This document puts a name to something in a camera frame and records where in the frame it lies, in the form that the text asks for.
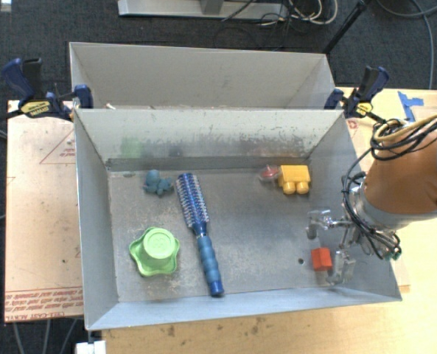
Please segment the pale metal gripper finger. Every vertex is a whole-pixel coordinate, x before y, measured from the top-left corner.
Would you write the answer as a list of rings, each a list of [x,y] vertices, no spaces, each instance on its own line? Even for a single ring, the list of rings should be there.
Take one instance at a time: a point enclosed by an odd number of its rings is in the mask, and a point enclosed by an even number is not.
[[[344,284],[353,277],[356,260],[346,250],[337,250],[333,269],[329,272],[326,281],[331,285]]]
[[[318,236],[318,230],[327,230],[332,225],[330,209],[315,209],[308,214],[309,223],[306,228],[307,238],[314,240]]]

